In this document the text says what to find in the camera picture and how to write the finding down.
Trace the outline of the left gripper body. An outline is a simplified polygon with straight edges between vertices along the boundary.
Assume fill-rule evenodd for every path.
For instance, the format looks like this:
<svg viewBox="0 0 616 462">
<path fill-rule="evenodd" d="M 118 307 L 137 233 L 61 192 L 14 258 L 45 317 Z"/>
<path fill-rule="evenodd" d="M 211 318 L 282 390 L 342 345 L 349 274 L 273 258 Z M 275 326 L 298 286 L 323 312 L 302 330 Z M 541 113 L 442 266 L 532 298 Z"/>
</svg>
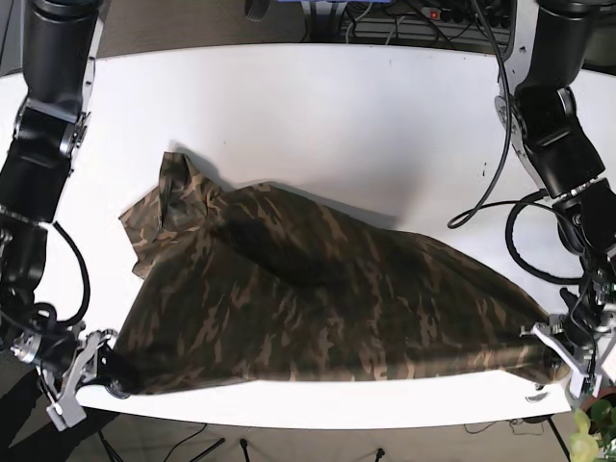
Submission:
<svg viewBox="0 0 616 462">
<path fill-rule="evenodd" d="M 520 328 L 520 377 L 557 384 L 569 401 L 595 398 L 615 380 L 615 314 L 534 314 Z"/>
</svg>

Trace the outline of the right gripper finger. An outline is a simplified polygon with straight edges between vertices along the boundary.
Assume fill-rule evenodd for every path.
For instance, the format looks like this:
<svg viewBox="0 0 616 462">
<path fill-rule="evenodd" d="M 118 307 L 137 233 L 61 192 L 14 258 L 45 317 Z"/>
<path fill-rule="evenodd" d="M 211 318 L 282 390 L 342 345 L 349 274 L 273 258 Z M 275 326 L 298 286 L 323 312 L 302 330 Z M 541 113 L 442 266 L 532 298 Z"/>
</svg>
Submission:
<svg viewBox="0 0 616 462">
<path fill-rule="evenodd" d="M 100 376 L 106 391 L 114 398 L 127 399 L 131 396 L 132 369 L 119 363 L 100 366 Z"/>
</svg>

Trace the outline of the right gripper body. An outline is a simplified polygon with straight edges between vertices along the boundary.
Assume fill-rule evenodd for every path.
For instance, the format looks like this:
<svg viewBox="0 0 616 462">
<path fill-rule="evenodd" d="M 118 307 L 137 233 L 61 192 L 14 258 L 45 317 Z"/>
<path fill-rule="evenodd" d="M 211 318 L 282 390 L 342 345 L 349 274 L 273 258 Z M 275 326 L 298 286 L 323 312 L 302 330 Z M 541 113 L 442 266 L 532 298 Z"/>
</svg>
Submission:
<svg viewBox="0 0 616 462">
<path fill-rule="evenodd" d="M 101 349 L 118 337 L 115 329 L 95 330 L 84 339 L 79 339 L 79 333 L 68 330 L 60 337 L 44 336 L 35 353 L 43 392 L 49 399 L 46 413 L 59 431 L 68 430 L 87 417 L 77 392 L 99 376 Z"/>
</svg>

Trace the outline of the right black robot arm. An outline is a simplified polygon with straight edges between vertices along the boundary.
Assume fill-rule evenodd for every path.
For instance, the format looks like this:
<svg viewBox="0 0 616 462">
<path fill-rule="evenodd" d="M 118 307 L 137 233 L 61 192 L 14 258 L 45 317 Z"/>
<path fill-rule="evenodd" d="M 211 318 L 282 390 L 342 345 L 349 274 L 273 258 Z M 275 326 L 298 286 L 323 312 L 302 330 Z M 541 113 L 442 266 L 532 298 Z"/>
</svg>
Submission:
<svg viewBox="0 0 616 462">
<path fill-rule="evenodd" d="M 27 86 L 1 168 L 1 345 L 35 366 L 63 431 L 87 416 L 77 392 L 103 385 L 121 394 L 131 375 L 112 351 L 113 329 L 87 333 L 90 294 L 60 319 L 35 291 L 47 235 L 88 130 L 96 55 L 107 16 L 102 1 L 29 1 L 24 7 L 22 72 Z"/>
</svg>

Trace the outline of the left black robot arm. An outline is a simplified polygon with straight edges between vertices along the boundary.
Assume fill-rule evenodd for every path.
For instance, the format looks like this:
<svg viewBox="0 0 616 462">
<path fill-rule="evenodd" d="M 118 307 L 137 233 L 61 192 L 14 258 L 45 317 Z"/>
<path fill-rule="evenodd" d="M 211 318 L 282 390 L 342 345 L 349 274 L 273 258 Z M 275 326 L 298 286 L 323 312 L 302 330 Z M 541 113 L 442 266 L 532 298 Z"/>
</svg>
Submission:
<svg viewBox="0 0 616 462">
<path fill-rule="evenodd" d="M 615 193 L 605 166 L 577 116 L 571 85 L 582 68 L 602 1 L 514 1 L 495 104 L 513 147 L 539 191 L 514 206 L 505 227 L 542 198 L 552 202 L 559 239 L 579 258 L 582 274 L 545 275 L 563 288 L 567 314 L 531 335 L 571 370 L 574 398 L 598 393 L 603 379 L 598 339 L 610 324 L 603 310 L 615 301 Z"/>
</svg>

